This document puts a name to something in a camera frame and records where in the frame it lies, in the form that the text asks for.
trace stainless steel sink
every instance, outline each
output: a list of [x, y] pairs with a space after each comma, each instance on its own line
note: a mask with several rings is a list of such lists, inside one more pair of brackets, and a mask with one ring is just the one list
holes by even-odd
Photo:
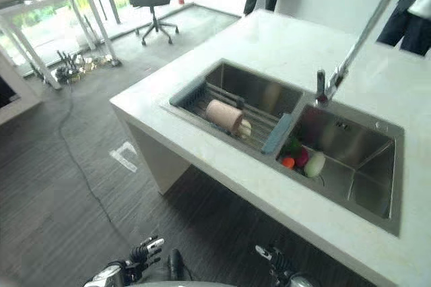
[[[205, 119], [212, 99], [240, 108], [250, 137], [220, 129]], [[402, 128], [331, 101], [318, 107], [314, 94], [259, 75], [229, 61], [209, 68], [164, 108], [258, 161], [320, 193], [384, 230], [399, 234], [403, 174]], [[284, 122], [286, 115], [289, 122]], [[280, 163], [281, 151], [296, 138], [310, 155], [322, 152], [320, 176]], [[270, 141], [273, 147], [266, 150]]]
[[403, 130], [345, 105], [307, 104], [286, 144], [296, 138], [312, 156], [326, 158], [320, 176], [279, 170], [363, 218], [398, 234], [403, 170]]

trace white label on floor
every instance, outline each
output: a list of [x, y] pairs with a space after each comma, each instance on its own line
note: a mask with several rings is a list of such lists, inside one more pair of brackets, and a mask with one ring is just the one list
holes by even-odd
[[130, 142], [126, 141], [117, 150], [110, 151], [109, 155], [111, 157], [113, 157], [116, 161], [120, 162], [124, 167], [129, 169], [131, 172], [136, 172], [137, 167], [121, 155], [125, 150], [130, 150], [134, 154], [136, 154], [136, 150], [132, 146], [132, 144]]

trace countertop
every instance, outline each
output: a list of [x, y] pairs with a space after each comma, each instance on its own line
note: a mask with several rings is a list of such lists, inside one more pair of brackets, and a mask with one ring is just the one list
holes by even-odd
[[220, 59], [315, 91], [356, 37], [257, 11], [111, 99], [148, 135], [379, 286], [431, 286], [431, 61], [368, 43], [334, 100], [405, 130], [401, 229], [394, 236], [163, 109]]

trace kitchen faucet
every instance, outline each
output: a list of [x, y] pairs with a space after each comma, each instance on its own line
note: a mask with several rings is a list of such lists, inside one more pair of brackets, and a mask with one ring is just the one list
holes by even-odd
[[341, 85], [347, 74], [349, 73], [349, 66], [352, 64], [360, 49], [364, 45], [367, 38], [370, 36], [372, 29], [380, 19], [383, 11], [387, 8], [390, 0], [380, 0], [377, 8], [374, 10], [371, 18], [365, 25], [361, 35], [359, 35], [356, 43], [351, 47], [347, 57], [339, 67], [335, 69], [334, 74], [329, 80], [328, 84], [325, 83], [325, 71], [319, 70], [317, 72], [317, 93], [316, 103], [320, 106], [325, 106], [332, 99], [338, 87]]

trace white shirt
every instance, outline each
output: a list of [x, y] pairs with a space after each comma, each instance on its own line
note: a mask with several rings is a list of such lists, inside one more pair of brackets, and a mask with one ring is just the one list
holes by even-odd
[[431, 20], [431, 0], [416, 0], [409, 12], [421, 18]]

